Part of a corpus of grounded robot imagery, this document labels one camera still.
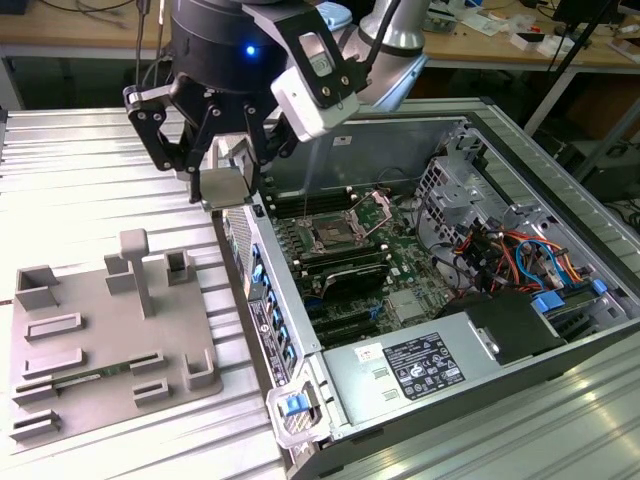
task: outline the white object on desk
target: white object on desk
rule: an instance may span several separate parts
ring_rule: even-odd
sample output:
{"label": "white object on desk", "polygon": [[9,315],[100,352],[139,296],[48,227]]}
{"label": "white object on desk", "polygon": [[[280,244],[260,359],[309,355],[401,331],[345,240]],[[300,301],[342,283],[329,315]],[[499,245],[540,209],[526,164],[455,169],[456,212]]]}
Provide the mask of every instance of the white object on desk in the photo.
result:
{"label": "white object on desk", "polygon": [[640,47],[637,45],[634,45],[627,40],[616,38],[609,42],[609,46],[632,62],[640,63]]}
{"label": "white object on desk", "polygon": [[478,15],[477,13],[465,16],[462,23],[467,27],[473,28],[474,30],[484,33],[490,37],[498,33],[501,27],[501,23],[490,20],[487,17]]}
{"label": "white object on desk", "polygon": [[523,52],[533,52],[543,40],[541,33],[514,33],[510,42]]}
{"label": "white object on desk", "polygon": [[564,40],[562,37],[557,35],[547,35],[544,37],[544,40],[538,48],[536,49],[538,53],[541,53],[545,57],[553,57],[556,52],[558,52],[558,57],[564,57],[574,45],[574,41],[570,38],[565,37]]}

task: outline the pcie slot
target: pcie slot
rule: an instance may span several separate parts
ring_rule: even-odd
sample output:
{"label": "pcie slot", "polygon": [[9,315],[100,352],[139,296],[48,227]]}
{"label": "pcie slot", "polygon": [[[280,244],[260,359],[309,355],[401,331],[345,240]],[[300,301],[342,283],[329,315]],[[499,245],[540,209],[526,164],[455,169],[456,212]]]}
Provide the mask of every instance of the pcie slot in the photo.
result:
{"label": "pcie slot", "polygon": [[329,330],[318,333],[318,340],[327,346],[336,343],[350,343],[357,340],[363,335],[373,335],[378,333],[378,327],[371,320],[354,323],[346,328],[338,330]]}
{"label": "pcie slot", "polygon": [[322,323],[317,323],[313,326],[313,329],[316,331],[316,333],[322,333],[322,332],[327,332],[329,330],[339,329],[340,327],[347,327],[349,325],[361,322],[363,320],[369,320],[370,318],[371,318],[371,313],[366,311],[366,312],[349,315],[346,317],[336,318],[334,320],[328,320]]}

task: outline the blue cable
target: blue cable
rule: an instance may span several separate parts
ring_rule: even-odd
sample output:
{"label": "blue cable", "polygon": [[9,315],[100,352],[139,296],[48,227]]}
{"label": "blue cable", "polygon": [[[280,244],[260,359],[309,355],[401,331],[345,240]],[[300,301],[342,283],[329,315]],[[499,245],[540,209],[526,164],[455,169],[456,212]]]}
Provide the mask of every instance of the blue cable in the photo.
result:
{"label": "blue cable", "polygon": [[566,273],[560,268],[560,265],[558,265],[558,262],[556,261],[556,257],[553,254],[553,252],[551,251],[551,249],[548,246],[546,246],[544,243],[539,242],[537,240],[523,240],[520,243],[520,245],[518,245],[518,248],[516,248],[516,263],[518,265],[518,269],[523,273],[523,275],[525,275],[526,277],[528,277],[531,280],[533,280],[534,282],[536,282],[544,290],[545,286],[544,286],[544,283],[542,282],[542,280],[540,280],[540,278],[538,278],[534,274],[528,272],[524,268],[524,265],[522,265],[522,260],[520,259],[520,251],[521,251],[522,246],[525,243],[533,243],[533,244],[538,245],[539,247],[541,247],[547,253],[547,255],[549,255],[549,258],[553,262],[553,268],[555,268],[556,272],[558,272],[558,275],[560,275],[562,280],[565,283],[573,284],[573,282],[571,282],[571,280],[569,280],[569,278],[566,275]]}

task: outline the wire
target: wire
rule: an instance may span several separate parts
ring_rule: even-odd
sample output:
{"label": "wire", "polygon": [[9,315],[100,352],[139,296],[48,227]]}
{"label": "wire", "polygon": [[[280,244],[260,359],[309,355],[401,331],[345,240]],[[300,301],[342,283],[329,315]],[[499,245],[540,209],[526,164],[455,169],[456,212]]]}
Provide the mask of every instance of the wire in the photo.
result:
{"label": "wire", "polygon": [[433,251],[431,250],[433,247],[442,247],[442,246],[446,246],[446,247],[453,247],[453,245],[451,243],[448,242],[439,242],[439,243],[434,243],[433,245],[431,245],[430,247],[427,247],[424,242],[422,241],[422,238],[420,237],[420,223],[422,221],[422,214],[424,213],[424,208],[425,208],[425,199],[422,198],[422,203],[420,204],[420,208],[418,209],[418,218],[414,221],[415,223],[415,229],[416,229],[416,239],[418,240],[418,244],[427,251],[427,253],[429,255],[431,255],[434,259],[436,259],[438,262],[442,263],[443,265],[446,265],[450,268],[453,268],[456,272],[458,272],[461,275],[464,275],[465,277],[469,278],[469,279],[473,279],[473,276],[463,270],[462,268],[454,265],[453,263],[440,258],[439,256],[437,256],[435,253],[433,253]]}
{"label": "wire", "polygon": [[144,34],[144,19],[146,13],[138,12],[138,38],[136,38],[136,86],[140,87],[140,52],[142,51],[142,36]]}
{"label": "wire", "polygon": [[129,5],[130,3],[133,3],[135,0],[127,0],[126,2],[120,2],[116,5],[111,5],[109,7],[103,7],[103,8],[89,8],[89,9],[79,9],[79,8],[67,8],[67,7],[61,7],[60,5],[55,5],[53,3],[48,2],[47,0],[39,0],[40,3],[44,3],[45,5],[51,7],[51,8],[55,8],[56,10],[62,10],[63,12],[72,12],[72,13],[93,13],[93,12],[106,12],[108,10],[114,10],[116,8],[120,8],[120,7],[124,7],[125,5]]}
{"label": "wire", "polygon": [[164,30],[164,0],[160,0],[158,13],[158,43],[156,45],[156,66],[153,68],[153,87],[158,85],[158,70],[160,69],[160,50],[162,50],[162,31]]}
{"label": "wire", "polygon": [[524,267],[524,265],[522,265],[522,259],[520,258],[520,255],[522,253],[522,247],[527,243],[532,243],[534,245],[538,245],[540,248],[542,248],[542,250],[544,250],[544,252],[551,259],[551,261],[553,263],[553,267],[556,269],[556,272],[558,273],[558,275],[560,275],[560,272],[562,270],[560,268],[560,265],[558,265],[558,262],[556,261],[556,257],[553,255],[553,252],[544,243],[539,242],[537,240],[524,240],[524,241],[522,241],[520,243],[520,245],[518,245],[518,248],[516,248],[516,263],[518,265],[518,268],[520,269],[520,271],[523,273],[524,276],[530,278],[531,280],[536,282],[538,285],[540,285],[540,287],[542,289],[544,289],[545,286],[544,286],[544,283],[542,282],[542,280],[540,280],[540,278],[537,277],[536,275],[534,275],[534,274],[530,273],[529,271],[527,271],[527,269]]}
{"label": "wire", "polygon": [[511,267],[511,271],[513,272],[513,279],[515,283],[520,283],[520,275],[518,274],[518,269],[516,268],[516,265],[513,261],[513,258],[511,257],[511,254],[509,253],[509,249],[507,249],[507,246],[505,245],[504,240],[501,240],[500,244],[502,246],[504,256],[507,258],[507,262],[509,263],[509,266]]}
{"label": "wire", "polygon": [[151,64],[147,67],[147,70],[144,72],[144,76],[142,77],[142,83],[140,84],[141,86],[144,87],[147,84],[147,80],[149,80],[149,77],[151,76],[151,72],[154,71],[159,66],[161,61],[162,61],[162,57],[157,58],[153,62],[151,62]]}
{"label": "wire", "polygon": [[558,48],[556,49],[556,53],[553,55],[553,59],[549,64],[549,68],[547,68],[547,73],[551,71],[554,63],[556,63],[556,58],[558,58],[558,54],[560,53],[560,50],[562,50],[562,44],[564,43],[564,39],[566,38],[568,31],[569,31],[569,25],[565,25],[564,30],[562,31],[562,38],[560,38],[560,45],[558,45]]}
{"label": "wire", "polygon": [[387,34],[387,28],[389,28],[389,25],[391,24],[391,19],[396,13],[398,5],[400,5],[400,0],[392,0],[389,4],[389,7],[387,8],[387,11],[384,13],[384,17],[382,17],[382,22],[380,22],[380,27],[378,28],[376,39],[373,41],[373,45],[371,45],[369,55],[367,55],[367,58],[364,61],[364,66],[367,73],[369,73],[373,68],[376,57],[378,56],[378,53],[380,53],[382,42],[384,41],[384,36]]}
{"label": "wire", "polygon": [[[517,240],[519,240],[520,242],[525,241],[525,240],[535,240],[538,241],[540,243],[544,243],[545,245],[548,245],[552,248],[555,248],[557,250],[564,250],[560,245],[550,242],[549,240],[547,240],[546,238],[543,237],[532,237],[529,235],[525,235],[524,233],[520,233],[520,232],[513,232],[513,231],[509,231],[509,232],[502,232],[507,236],[513,237]],[[573,265],[571,264],[571,260],[569,259],[569,254],[568,253],[564,253],[562,255],[562,257],[566,258],[567,261],[567,272],[569,275],[569,279],[575,283],[580,283],[582,282],[582,277],[580,275],[578,275],[578,273],[575,271]]]}
{"label": "wire", "polygon": [[[82,15],[84,15],[85,17],[90,18],[91,20],[97,20],[98,22],[104,22],[104,23],[110,23],[111,25],[114,25],[114,26],[116,26],[116,27],[118,27],[118,28],[120,28],[122,30],[126,30],[127,29],[127,26],[123,22],[120,22],[118,20],[114,20],[113,18],[98,17],[97,15],[94,15],[94,13],[90,11],[93,7],[87,5],[86,3],[83,3],[81,0],[76,0],[76,8],[80,11],[80,13],[82,13]],[[102,12],[102,13],[112,15],[112,17],[114,17],[114,18],[119,15],[117,10],[107,10],[107,11]]]}
{"label": "wire", "polygon": [[547,15],[546,13],[544,13],[542,11],[543,8],[546,8],[547,10],[551,10],[551,11],[555,11],[555,10],[551,9],[551,7],[538,7],[538,8],[536,8],[536,10],[538,10],[538,12],[540,12],[542,15],[544,15],[545,17],[550,18],[551,20],[553,20],[553,15]]}
{"label": "wire", "polygon": [[400,167],[386,167],[386,168],[383,168],[382,170],[380,170],[380,173],[376,177],[376,188],[378,187],[378,185],[380,185],[380,182],[382,181],[382,177],[384,177],[384,174],[387,173],[387,172],[392,172],[392,171],[400,173],[406,180],[410,181],[411,183],[413,183],[416,186],[418,185],[418,182],[416,181],[416,179],[412,178],[402,168],[400,168]]}

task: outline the black cable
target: black cable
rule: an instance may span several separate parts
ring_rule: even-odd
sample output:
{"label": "black cable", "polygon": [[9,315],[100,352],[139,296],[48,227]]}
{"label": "black cable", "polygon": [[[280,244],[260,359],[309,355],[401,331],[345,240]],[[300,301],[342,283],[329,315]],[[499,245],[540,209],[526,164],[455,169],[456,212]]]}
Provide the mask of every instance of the black cable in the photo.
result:
{"label": "black cable", "polygon": [[118,3],[117,5],[111,5],[110,7],[103,8],[91,8],[91,9],[77,9],[77,8],[67,8],[61,7],[60,5],[55,5],[53,3],[49,3],[47,0],[39,0],[40,3],[44,3],[49,7],[55,8],[56,10],[62,10],[63,12],[72,12],[72,13],[93,13],[93,12],[106,12],[108,10],[114,10],[116,8],[124,7],[125,5],[129,5],[133,3],[135,0],[127,0],[126,2]]}
{"label": "black cable", "polygon": [[158,43],[156,45],[156,66],[153,69],[153,88],[158,86],[158,70],[160,69],[160,50],[162,50],[162,31],[164,30],[164,1],[160,1],[160,13],[158,16]]}
{"label": "black cable", "polygon": [[389,28],[389,25],[391,24],[391,19],[396,13],[398,5],[400,5],[400,0],[392,0],[392,2],[389,4],[389,8],[387,8],[387,11],[384,13],[384,17],[382,17],[382,22],[380,22],[380,27],[378,28],[376,39],[373,41],[373,45],[371,45],[369,55],[367,55],[367,59],[364,61],[364,66],[366,67],[367,73],[369,73],[373,68],[376,57],[378,56],[378,53],[382,48],[382,42],[384,41],[384,36],[387,33],[387,28]]}
{"label": "black cable", "polygon": [[[112,18],[98,17],[97,15],[94,15],[94,12],[91,11],[93,7],[91,7],[90,5],[87,5],[86,3],[83,3],[81,0],[76,0],[76,8],[80,13],[82,13],[82,15],[84,15],[87,18],[90,18],[91,20],[109,23],[123,30],[127,28],[127,26],[124,23],[118,20],[113,20]],[[113,17],[117,17],[117,13],[111,10],[106,10],[104,12],[98,12],[98,13],[110,14]]]}
{"label": "black cable", "polygon": [[556,63],[556,58],[558,58],[558,54],[560,53],[560,50],[562,50],[562,44],[564,43],[564,39],[567,37],[568,31],[569,31],[569,25],[565,25],[564,30],[562,32],[562,38],[560,38],[560,45],[558,45],[558,48],[556,49],[556,53],[553,56],[551,63],[549,64],[549,68],[547,68],[547,73],[551,71],[551,68],[553,68],[554,63]]}
{"label": "black cable", "polygon": [[160,62],[162,61],[162,58],[163,57],[155,59],[147,67],[147,69],[144,72],[144,76],[142,77],[142,83],[140,84],[140,86],[144,87],[147,84],[147,80],[149,80],[149,77],[151,76],[151,72],[154,71],[160,65]]}
{"label": "black cable", "polygon": [[427,247],[424,242],[422,241],[422,238],[420,237],[420,222],[422,221],[422,214],[424,213],[424,207],[425,207],[425,200],[422,199],[422,204],[420,205],[420,209],[418,210],[418,218],[415,222],[415,228],[416,228],[416,239],[418,240],[418,244],[424,249],[426,250],[426,252],[431,255],[431,257],[433,257],[435,260],[437,260],[438,262],[442,263],[443,265],[446,265],[447,267],[453,268],[456,272],[458,272],[461,275],[464,275],[465,277],[473,280],[473,276],[463,270],[460,267],[455,266],[453,263],[440,258],[439,256],[437,256],[435,253],[433,253],[433,251],[431,250],[433,247],[453,247],[452,243],[449,242],[439,242],[439,243],[434,243],[433,245],[431,245],[430,247]]}
{"label": "black cable", "polygon": [[144,19],[146,14],[138,12],[138,37],[136,38],[136,86],[140,87],[140,52],[142,51],[142,36],[144,34]]}
{"label": "black cable", "polygon": [[538,12],[540,12],[540,13],[541,13],[542,15],[544,15],[545,17],[550,18],[551,20],[553,20],[553,15],[547,15],[546,13],[544,13],[544,12],[542,11],[542,8],[547,8],[547,9],[549,9],[549,10],[551,10],[551,8],[550,8],[550,7],[538,7],[536,10],[538,10]]}
{"label": "black cable", "polygon": [[380,185],[380,182],[382,181],[382,177],[384,176],[384,174],[387,173],[387,172],[391,172],[391,171],[400,173],[406,180],[410,181],[416,187],[418,186],[418,182],[416,181],[416,179],[412,178],[402,168],[400,168],[400,167],[385,167],[382,170],[380,170],[380,173],[376,177],[376,187],[378,187]]}

